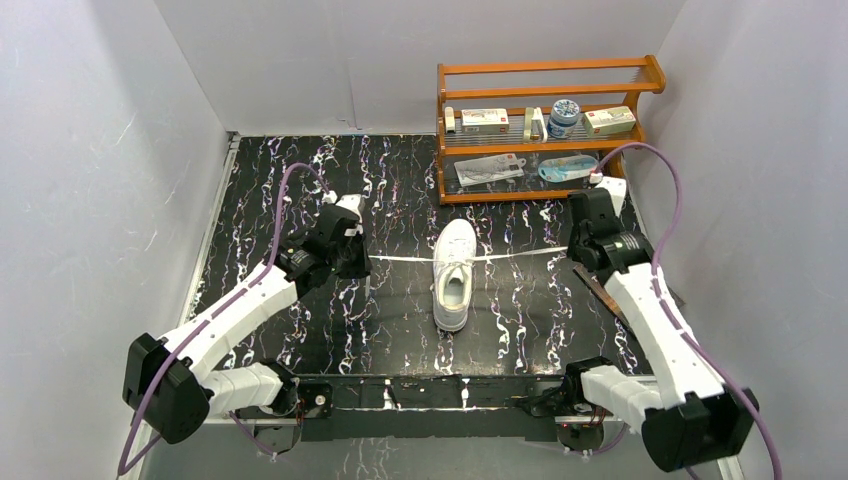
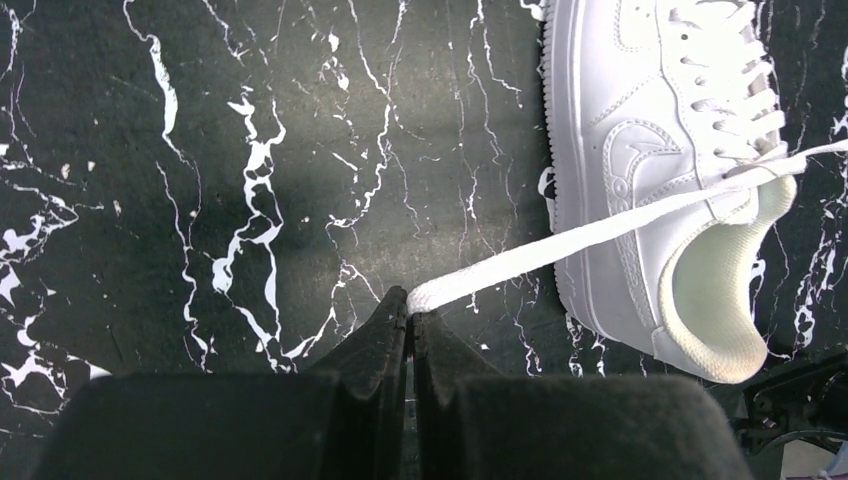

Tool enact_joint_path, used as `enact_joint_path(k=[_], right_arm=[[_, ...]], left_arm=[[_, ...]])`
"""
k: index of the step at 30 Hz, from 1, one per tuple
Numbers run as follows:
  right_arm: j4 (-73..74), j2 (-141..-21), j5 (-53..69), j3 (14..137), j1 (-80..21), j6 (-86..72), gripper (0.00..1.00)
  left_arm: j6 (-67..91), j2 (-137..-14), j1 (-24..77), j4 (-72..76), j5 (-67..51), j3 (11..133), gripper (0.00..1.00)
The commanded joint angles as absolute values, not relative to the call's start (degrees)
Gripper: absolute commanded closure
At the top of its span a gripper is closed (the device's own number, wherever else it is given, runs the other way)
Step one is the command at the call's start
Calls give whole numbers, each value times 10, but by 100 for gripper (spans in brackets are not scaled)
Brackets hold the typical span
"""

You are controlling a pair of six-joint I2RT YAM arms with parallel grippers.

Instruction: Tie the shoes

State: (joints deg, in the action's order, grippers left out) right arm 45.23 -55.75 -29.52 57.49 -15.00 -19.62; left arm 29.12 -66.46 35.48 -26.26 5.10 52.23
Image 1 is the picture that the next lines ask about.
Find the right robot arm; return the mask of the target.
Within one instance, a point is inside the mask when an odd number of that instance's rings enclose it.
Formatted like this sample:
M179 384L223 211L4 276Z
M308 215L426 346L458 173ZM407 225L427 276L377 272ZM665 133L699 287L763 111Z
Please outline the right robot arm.
M733 387L695 348L646 237L624 228L604 188L567 199L573 227L568 257L596 274L621 309L655 376L649 388L603 357L567 365L565 405L577 414L602 407L636 429L665 472L740 453L759 405Z

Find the white sneaker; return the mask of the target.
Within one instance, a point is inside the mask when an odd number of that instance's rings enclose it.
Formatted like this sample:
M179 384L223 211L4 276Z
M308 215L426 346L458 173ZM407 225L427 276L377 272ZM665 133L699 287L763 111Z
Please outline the white sneaker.
M478 242L471 223L451 220L440 233L433 253L433 316L445 332L464 328L473 293L472 268Z

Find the white shoelace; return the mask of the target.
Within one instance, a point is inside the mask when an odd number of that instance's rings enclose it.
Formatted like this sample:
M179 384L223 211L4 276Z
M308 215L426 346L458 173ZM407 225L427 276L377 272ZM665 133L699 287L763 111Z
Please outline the white shoelace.
M536 256L536 255L548 255L548 254L558 254L565 253L568 250L565 246L555 246L555 247L545 247L540 249L533 249L529 251L517 252L517 253L505 253L505 254L486 254L486 255L477 255L468 257L462 261L452 261L449 262L449 265L452 266L460 266L460 267L473 267L473 265L477 262L492 262L495 260L503 260L510 259L522 256ZM381 254L370 254L370 260L378 260L392 263L416 263L416 264L435 264L438 263L438 260L431 257L413 257L413 256L397 256L397 255L381 255ZM380 286L374 286L372 283L372 274L368 274L364 281L364 288L367 294L368 299L372 299L375 296L375 292L380 289Z

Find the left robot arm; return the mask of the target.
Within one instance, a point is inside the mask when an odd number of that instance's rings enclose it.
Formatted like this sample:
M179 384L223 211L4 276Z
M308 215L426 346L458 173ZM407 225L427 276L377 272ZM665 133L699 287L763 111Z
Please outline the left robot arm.
M218 369L224 355L331 276L365 279L371 263L363 198L347 194L321 207L315 224L278 241L257 267L197 319L129 348L122 397L160 438L180 443L204 422L249 407L286 416L299 406L299 379L280 362Z

